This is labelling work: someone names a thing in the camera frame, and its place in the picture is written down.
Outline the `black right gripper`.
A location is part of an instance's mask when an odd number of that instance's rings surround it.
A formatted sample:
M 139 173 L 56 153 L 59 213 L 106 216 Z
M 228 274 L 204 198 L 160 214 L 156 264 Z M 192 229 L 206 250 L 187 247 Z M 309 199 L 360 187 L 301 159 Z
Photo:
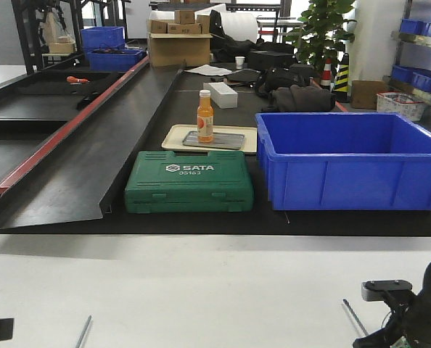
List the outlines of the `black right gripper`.
M 383 302 L 390 308 L 385 326 L 357 338 L 354 347 L 431 347 L 431 263 L 427 266 L 422 290 L 386 291 Z

